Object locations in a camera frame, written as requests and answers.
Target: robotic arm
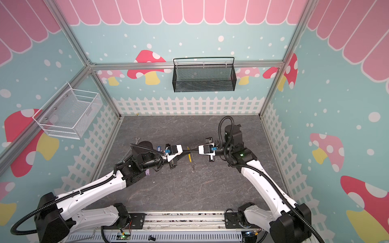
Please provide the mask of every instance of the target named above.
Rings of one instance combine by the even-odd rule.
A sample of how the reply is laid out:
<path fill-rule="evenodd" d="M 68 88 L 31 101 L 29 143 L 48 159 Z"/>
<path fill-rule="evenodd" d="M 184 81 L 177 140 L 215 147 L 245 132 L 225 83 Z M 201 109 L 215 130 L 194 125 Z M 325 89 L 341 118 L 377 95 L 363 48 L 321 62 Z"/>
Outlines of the robotic arm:
<path fill-rule="evenodd" d="M 221 136 L 221 125 L 226 119 L 231 125 L 225 127 L 225 143 Z M 257 225 L 270 232 L 275 243 L 299 243 L 311 236 L 311 232 L 323 242 L 310 225 L 311 212 L 305 204 L 298 205 L 269 177 L 257 157 L 246 147 L 242 140 L 240 125 L 234 125 L 233 119 L 224 117 L 219 124 L 219 144 L 207 138 L 207 144 L 198 146 L 198 153 L 209 156 L 213 162 L 215 156 L 223 155 L 228 166 L 235 167 L 257 189 L 265 199 L 270 211 L 262 210 L 253 203 L 245 204 L 241 209 L 243 226 Z M 129 187 L 145 177 L 149 168 L 159 171 L 164 164 L 170 169 L 177 166 L 182 157 L 192 150 L 183 150 L 181 145 L 165 145 L 164 151 L 153 149 L 152 143 L 143 141 L 131 144 L 132 149 L 115 165 L 112 172 L 74 191 L 54 196 L 48 193 L 40 199 L 37 210 L 23 217 L 11 228 L 16 235 L 38 233 L 40 243 L 55 243 L 68 234 L 100 226 L 113 226 L 122 229 L 129 226 L 131 217 L 123 204 L 101 209 L 82 210 L 108 194 Z M 17 227 L 34 216 L 36 230 L 19 231 Z"/>

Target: marble surface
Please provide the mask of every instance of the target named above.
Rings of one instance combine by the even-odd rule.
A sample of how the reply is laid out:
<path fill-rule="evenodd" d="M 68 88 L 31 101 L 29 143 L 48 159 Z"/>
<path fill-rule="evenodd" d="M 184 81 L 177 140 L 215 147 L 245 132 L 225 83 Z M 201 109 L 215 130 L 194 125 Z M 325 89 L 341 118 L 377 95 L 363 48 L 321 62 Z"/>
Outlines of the marble surface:
<path fill-rule="evenodd" d="M 136 137 L 150 141 L 154 148 L 166 143 L 181 144 L 195 148 L 205 143 L 205 138 L 217 139 L 217 126 L 222 116 L 126 116 L 102 168 L 100 176 L 112 171 L 130 148 Z M 245 146 L 252 150 L 259 161 L 284 190 L 285 186 L 274 161 L 261 121 L 256 115 L 233 116 L 235 124 L 241 124 Z M 237 169 L 227 166 L 226 161 L 216 157 L 208 162 L 208 156 L 193 154 L 195 172 L 188 156 L 178 161 L 170 170 L 165 165 L 159 172 L 150 170 L 150 175 L 123 190 L 91 204 L 89 208 L 101 208 L 114 203 L 123 203 L 130 211 L 170 210 L 236 210 L 246 202 L 254 202 L 269 210 L 254 186 Z"/>

